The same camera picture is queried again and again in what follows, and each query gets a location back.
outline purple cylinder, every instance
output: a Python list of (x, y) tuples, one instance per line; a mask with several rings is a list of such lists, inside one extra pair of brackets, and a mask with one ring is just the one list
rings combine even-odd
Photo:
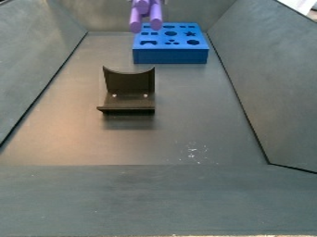
[(131, 8), (130, 30), (134, 33), (139, 33), (142, 31), (142, 15), (135, 7)]
[(152, 5), (150, 9), (150, 21), (151, 28), (154, 31), (160, 30), (162, 28), (162, 8), (160, 8), (160, 0), (152, 0)]
[(134, 0), (132, 7), (135, 7), (140, 14), (147, 14), (150, 10), (150, 0)]

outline bin floor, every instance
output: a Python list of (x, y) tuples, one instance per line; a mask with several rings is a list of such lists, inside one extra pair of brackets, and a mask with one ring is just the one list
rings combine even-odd
[(104, 116), (103, 66), (132, 64), (130, 33), (91, 33), (1, 147), (0, 165), (265, 165), (210, 46), (206, 65), (155, 65), (154, 116)]

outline metal surface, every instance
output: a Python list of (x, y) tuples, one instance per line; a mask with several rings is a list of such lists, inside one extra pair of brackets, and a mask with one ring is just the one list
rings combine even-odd
[[(130, 31), (131, 3), (126, 0), (59, 0), (88, 31)], [(197, 22), (206, 31), (235, 0), (171, 0), (162, 6), (163, 21)]]
[(103, 66), (134, 65), (131, 33), (90, 34), (1, 147), (1, 165), (265, 165), (213, 49), (206, 65), (156, 65), (155, 116), (104, 117)]
[(3, 236), (317, 234), (317, 176), (262, 166), (1, 167)]
[(0, 6), (0, 143), (84, 34), (55, 1)]
[(209, 31), (270, 162), (317, 171), (317, 28), (277, 1), (239, 0)]

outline star-shaped hole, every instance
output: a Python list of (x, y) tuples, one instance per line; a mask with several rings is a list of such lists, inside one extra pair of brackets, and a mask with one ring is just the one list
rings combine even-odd
[(194, 32), (187, 32), (187, 33), (185, 33), (186, 34), (186, 36), (195, 36), (195, 33)]

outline black holder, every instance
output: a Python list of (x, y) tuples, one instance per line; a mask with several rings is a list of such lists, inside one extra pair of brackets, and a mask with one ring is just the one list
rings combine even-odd
[(155, 68), (142, 73), (122, 73), (103, 67), (107, 95), (96, 109), (108, 112), (155, 112)]

